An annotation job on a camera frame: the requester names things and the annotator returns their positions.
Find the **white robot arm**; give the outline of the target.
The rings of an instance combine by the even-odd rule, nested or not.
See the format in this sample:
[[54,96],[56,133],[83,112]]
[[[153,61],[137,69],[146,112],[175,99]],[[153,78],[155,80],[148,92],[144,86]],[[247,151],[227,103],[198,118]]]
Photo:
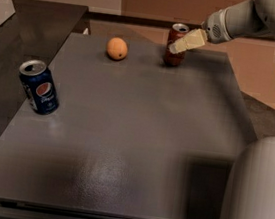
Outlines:
[[[248,0],[219,10],[169,44],[172,54],[238,37],[275,37],[275,0]],[[230,171],[220,219],[275,219],[275,137],[249,145]]]

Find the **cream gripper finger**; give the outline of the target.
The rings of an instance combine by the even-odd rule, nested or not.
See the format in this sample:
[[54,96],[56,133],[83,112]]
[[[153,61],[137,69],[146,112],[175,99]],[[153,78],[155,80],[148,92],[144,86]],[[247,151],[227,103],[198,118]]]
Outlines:
[[182,53],[202,47],[207,42],[207,34],[204,29],[193,29],[182,38],[168,46],[172,54]]

